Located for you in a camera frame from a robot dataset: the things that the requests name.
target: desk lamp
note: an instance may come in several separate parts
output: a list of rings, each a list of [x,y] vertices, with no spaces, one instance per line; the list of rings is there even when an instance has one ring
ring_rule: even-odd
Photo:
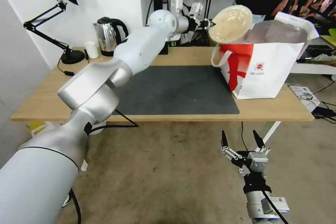
[[[58,3],[50,8],[49,10],[43,12],[41,15],[33,18],[30,21],[27,21],[23,24],[23,27],[37,35],[39,35],[40,37],[48,40],[49,42],[53,43],[54,45],[62,48],[64,50],[63,55],[61,57],[61,60],[64,64],[75,64],[78,63],[80,61],[82,61],[85,58],[85,55],[83,52],[81,51],[76,51],[76,50],[72,50],[69,48],[68,44],[65,44],[61,41],[55,40],[47,35],[45,35],[44,33],[38,31],[36,28],[40,25],[42,25],[43,23],[47,22],[48,20],[56,17],[58,14],[62,13],[65,11],[66,7],[67,7],[67,3],[64,2],[63,0],[57,0]],[[77,0],[69,0],[71,3],[78,5]],[[49,13],[50,11],[60,8],[60,11],[53,14],[50,17],[41,19],[42,16],[46,15],[47,13]]]

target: desk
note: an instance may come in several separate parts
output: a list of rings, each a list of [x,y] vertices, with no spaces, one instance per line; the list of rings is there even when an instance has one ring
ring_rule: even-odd
[[[159,55],[152,65],[211,65],[210,47],[173,47],[168,55]],[[110,60],[108,57],[91,59],[91,62]],[[60,64],[62,70],[77,73],[87,61],[75,65]],[[21,107],[12,115],[13,121],[66,121],[70,109],[57,96],[58,89],[69,79],[57,68],[39,84]],[[313,121],[312,114],[297,99],[295,94],[284,85],[274,99],[234,99],[239,114],[210,115],[127,115],[133,121],[268,121],[273,125],[264,137],[266,142],[281,121]],[[113,115],[108,122],[125,121],[120,115]]]

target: black mat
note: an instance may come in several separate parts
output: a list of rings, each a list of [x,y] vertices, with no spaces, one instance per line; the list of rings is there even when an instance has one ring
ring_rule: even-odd
[[[239,114],[218,68],[151,66],[114,90],[123,114]]]

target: electric kettle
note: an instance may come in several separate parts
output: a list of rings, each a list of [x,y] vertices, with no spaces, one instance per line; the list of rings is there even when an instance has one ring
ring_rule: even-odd
[[[114,49],[121,43],[120,32],[117,26],[121,26],[125,37],[128,36],[126,25],[119,19],[102,17],[93,24],[102,55],[112,57]]]

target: logo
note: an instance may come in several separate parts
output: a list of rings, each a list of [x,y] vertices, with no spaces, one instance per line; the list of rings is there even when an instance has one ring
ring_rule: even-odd
[[[254,69],[256,71],[262,71],[262,70],[264,70],[264,64],[265,64],[264,62],[259,62],[259,63],[256,64]]]

